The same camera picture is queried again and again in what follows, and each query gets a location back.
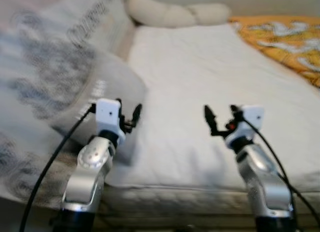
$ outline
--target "black cable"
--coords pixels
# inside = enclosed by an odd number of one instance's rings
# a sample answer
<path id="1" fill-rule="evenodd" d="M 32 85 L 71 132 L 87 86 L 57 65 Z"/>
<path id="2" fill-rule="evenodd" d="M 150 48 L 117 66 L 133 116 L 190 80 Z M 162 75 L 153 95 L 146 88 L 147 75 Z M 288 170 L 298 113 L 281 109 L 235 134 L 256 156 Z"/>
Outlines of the black cable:
<path id="1" fill-rule="evenodd" d="M 319 217 L 317 211 L 312 207 L 312 205 L 305 199 L 305 197 L 303 197 L 303 195 L 295 187 L 293 187 L 290 183 L 286 182 L 285 178 L 281 174 L 278 173 L 278 176 L 286 183 L 286 185 L 289 187 L 289 189 L 292 190 L 298 196 L 298 198 L 300 198 L 301 201 L 308 207 L 311 214 L 315 218 L 315 220 L 318 224 L 318 227 L 320 228 L 320 217 Z"/>
<path id="2" fill-rule="evenodd" d="M 278 166 L 280 167 L 282 173 L 283 173 L 283 176 L 281 174 L 279 174 L 280 178 L 286 183 L 286 185 L 288 186 L 288 188 L 290 189 L 290 196 L 291 196 L 291 203 L 292 203 L 292 213 L 293 213 L 293 218 L 295 220 L 295 225 L 296 227 L 298 227 L 298 220 L 297 220 L 297 211 L 296 211 L 296 203 L 295 203 L 295 199 L 294 199 L 294 196 L 293 196 L 293 193 L 296 193 L 297 196 L 302 200 L 302 202 L 310 209 L 312 215 L 314 216 L 315 220 L 317 221 L 318 225 L 319 225 L 319 228 L 320 228 L 320 218 L 319 216 L 317 215 L 317 212 L 316 210 L 311 206 L 311 204 L 303 197 L 303 195 L 297 190 L 295 189 L 289 182 L 289 179 L 287 177 L 287 174 L 286 174 L 286 171 L 283 167 L 283 165 L 281 164 L 278 156 L 276 155 L 276 153 L 274 152 L 274 150 L 271 148 L 270 144 L 268 143 L 268 141 L 265 139 L 265 137 L 259 132 L 259 130 L 254 127 L 249 121 L 247 121 L 246 119 L 244 119 L 244 122 L 246 124 L 248 124 L 252 129 L 253 131 L 259 135 L 259 137 L 263 140 L 263 142 L 266 144 L 266 146 L 268 147 L 268 149 L 270 150 L 270 152 L 272 153 L 272 155 L 274 156 Z"/>
<path id="3" fill-rule="evenodd" d="M 96 110 L 96 105 L 92 104 L 91 107 L 86 111 L 85 114 L 83 114 L 83 116 L 74 124 L 74 126 L 69 130 L 69 132 L 65 135 L 65 137 L 63 138 L 63 140 L 61 141 L 61 143 L 59 144 L 59 146 L 55 149 L 54 153 L 52 154 L 51 158 L 49 159 L 48 163 L 45 165 L 43 171 L 41 172 L 38 180 L 36 181 L 31 195 L 29 197 L 29 200 L 25 206 L 24 212 L 23 212 L 23 216 L 21 219 L 21 223 L 20 223 L 20 229 L 19 232 L 24 232 L 25 231 L 25 225 L 27 223 L 27 219 L 28 219 L 28 215 L 30 213 L 31 210 L 31 206 L 32 203 L 36 197 L 37 191 L 41 185 L 41 182 L 43 180 L 43 178 L 45 177 L 47 171 L 49 170 L 50 166 L 52 165 L 53 161 L 55 160 L 55 158 L 57 157 L 57 155 L 59 154 L 59 152 L 61 151 L 62 147 L 64 146 L 64 144 L 66 143 L 66 141 L 71 137 L 71 135 L 73 134 L 73 132 L 76 130 L 76 128 L 83 122 L 83 120 L 85 119 L 85 117 L 88 115 L 89 112 L 95 112 Z"/>

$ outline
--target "yellow patterned blanket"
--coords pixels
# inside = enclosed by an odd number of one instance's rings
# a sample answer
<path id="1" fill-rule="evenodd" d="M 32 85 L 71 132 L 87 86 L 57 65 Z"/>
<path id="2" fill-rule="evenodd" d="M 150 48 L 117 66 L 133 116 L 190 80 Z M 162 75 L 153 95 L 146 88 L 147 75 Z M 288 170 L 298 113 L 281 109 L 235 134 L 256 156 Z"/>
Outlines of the yellow patterned blanket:
<path id="1" fill-rule="evenodd" d="M 320 18 L 232 17 L 241 37 L 320 87 Z"/>

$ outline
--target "mattress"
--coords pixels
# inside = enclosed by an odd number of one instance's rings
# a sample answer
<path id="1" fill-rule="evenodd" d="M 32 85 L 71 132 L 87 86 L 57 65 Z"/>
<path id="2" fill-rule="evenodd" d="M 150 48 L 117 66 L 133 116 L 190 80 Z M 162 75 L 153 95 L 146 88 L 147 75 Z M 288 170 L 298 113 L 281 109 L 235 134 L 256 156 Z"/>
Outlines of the mattress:
<path id="1" fill-rule="evenodd" d="M 116 214 L 250 214 L 235 155 L 210 137 L 204 104 L 220 129 L 230 104 L 262 105 L 261 132 L 292 184 L 319 205 L 320 96 L 297 74 L 245 44 L 230 25 L 139 27 L 128 64 L 148 93 L 136 147 L 118 152 L 106 179 L 104 199 Z"/>

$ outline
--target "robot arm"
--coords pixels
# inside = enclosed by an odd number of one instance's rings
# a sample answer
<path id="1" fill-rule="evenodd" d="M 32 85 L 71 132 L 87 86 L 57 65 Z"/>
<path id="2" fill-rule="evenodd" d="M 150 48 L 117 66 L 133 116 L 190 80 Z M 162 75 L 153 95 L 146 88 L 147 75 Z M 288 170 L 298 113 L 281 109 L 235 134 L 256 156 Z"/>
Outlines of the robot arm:
<path id="1" fill-rule="evenodd" d="M 142 108 L 138 105 L 132 121 L 125 121 L 121 107 L 120 100 L 97 101 L 98 136 L 78 154 L 77 167 L 67 183 L 53 232 L 91 231 L 116 148 L 125 142 L 125 133 L 136 126 Z"/>
<path id="2" fill-rule="evenodd" d="M 231 106 L 234 119 L 226 125 L 227 131 L 218 131 L 215 115 L 205 106 L 205 118 L 212 136 L 222 136 L 228 148 L 233 149 L 243 178 L 258 232 L 293 232 L 291 193 L 277 174 L 277 167 L 262 148 L 253 142 L 255 132 L 244 118 L 257 129 L 261 128 L 264 110 L 258 106 Z"/>

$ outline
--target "white bed sheet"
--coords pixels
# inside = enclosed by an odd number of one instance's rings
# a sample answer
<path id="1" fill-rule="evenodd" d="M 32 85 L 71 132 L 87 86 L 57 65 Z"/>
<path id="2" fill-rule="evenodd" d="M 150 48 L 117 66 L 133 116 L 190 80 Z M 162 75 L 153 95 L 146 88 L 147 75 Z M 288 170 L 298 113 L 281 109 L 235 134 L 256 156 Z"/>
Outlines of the white bed sheet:
<path id="1" fill-rule="evenodd" d="M 223 129 L 230 104 L 261 104 L 261 131 L 292 183 L 320 191 L 318 91 L 245 44 L 230 25 L 140 27 L 128 63 L 148 93 L 134 153 L 115 162 L 108 184 L 244 191 L 234 153 L 210 137 L 203 106 L 212 107 Z"/>

